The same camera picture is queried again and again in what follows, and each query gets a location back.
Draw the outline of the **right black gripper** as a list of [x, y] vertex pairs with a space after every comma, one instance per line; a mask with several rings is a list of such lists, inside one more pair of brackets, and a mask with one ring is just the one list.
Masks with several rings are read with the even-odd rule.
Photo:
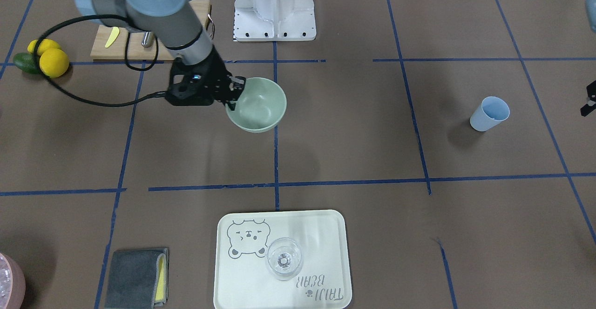
[[174, 59], [166, 101], [173, 106], [210, 106], [218, 101], [234, 112], [245, 85], [246, 78], [232, 76], [213, 48], [206, 59], [194, 65], [186, 65], [181, 57]]

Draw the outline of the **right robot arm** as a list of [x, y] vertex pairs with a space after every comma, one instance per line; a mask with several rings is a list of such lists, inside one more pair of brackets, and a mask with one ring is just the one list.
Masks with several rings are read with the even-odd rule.
[[92, 20], [105, 27], [153, 33], [173, 57], [165, 91], [124, 103], [102, 103], [76, 96], [50, 78], [47, 78], [47, 82], [75, 101], [94, 106], [125, 107], [148, 99], [164, 98], [173, 106], [210, 106], [217, 101], [226, 109], [235, 110], [244, 91], [246, 78], [233, 76], [226, 69], [190, 1], [74, 0], [81, 16], [51, 27], [38, 39], [42, 42], [64, 27]]

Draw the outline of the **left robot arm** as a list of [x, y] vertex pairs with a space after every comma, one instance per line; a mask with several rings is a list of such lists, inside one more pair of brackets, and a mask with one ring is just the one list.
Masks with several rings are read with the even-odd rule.
[[[596, 33], [596, 0], [585, 0], [585, 10], [587, 12], [588, 25], [593, 33]], [[596, 108], [596, 81], [591, 82], [586, 87], [587, 103], [581, 108], [581, 116], [586, 117]]]

